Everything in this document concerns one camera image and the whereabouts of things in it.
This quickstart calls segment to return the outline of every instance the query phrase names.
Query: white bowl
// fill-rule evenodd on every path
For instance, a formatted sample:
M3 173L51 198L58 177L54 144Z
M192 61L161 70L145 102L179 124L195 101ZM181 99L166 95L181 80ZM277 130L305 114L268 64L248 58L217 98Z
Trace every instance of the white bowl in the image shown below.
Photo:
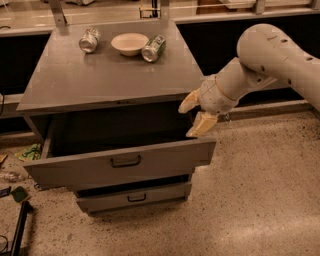
M112 39L111 45L125 56L135 56L141 52L149 38L142 34L127 33Z

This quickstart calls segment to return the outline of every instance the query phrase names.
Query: countertop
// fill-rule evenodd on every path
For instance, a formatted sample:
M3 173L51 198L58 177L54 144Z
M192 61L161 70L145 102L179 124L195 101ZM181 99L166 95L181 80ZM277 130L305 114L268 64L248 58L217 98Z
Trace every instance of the countertop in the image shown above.
M172 20L95 24L101 32L96 51L85 54L79 40L90 25L55 28L21 99L22 113L66 112L157 101L198 88L200 68ZM111 46L122 33L162 34L167 47L156 63L126 57Z

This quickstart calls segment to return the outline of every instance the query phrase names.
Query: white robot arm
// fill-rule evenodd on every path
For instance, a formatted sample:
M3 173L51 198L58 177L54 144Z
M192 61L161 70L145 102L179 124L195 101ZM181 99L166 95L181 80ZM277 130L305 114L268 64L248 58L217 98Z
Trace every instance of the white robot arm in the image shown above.
M279 28L258 24L247 29L237 45L238 58L211 75L179 107L186 113L200 105L188 137L212 128L220 114L227 114L249 92L280 80L320 110L320 60L304 52Z

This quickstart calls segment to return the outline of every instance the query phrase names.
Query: drawer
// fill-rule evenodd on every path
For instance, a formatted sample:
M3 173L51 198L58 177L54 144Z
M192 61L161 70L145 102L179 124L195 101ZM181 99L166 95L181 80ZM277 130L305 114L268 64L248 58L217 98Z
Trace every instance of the drawer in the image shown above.
M41 188L113 186L192 174L208 165L212 138L186 138L192 126L178 102L52 115L43 157L25 164Z
M116 210L168 200L186 200L191 191L191 182L165 185L148 189L125 191L110 195L91 196L77 199L83 212L95 215L108 210Z

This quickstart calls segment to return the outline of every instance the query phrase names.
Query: soda can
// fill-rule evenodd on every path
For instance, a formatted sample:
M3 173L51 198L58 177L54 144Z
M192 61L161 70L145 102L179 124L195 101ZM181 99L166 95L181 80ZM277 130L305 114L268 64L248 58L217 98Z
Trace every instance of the soda can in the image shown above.
M155 62L166 48L166 39L162 35L152 37L141 49L141 55L147 62Z
M85 53L92 53L96 50L101 34L96 28L88 28L79 41L79 46Z

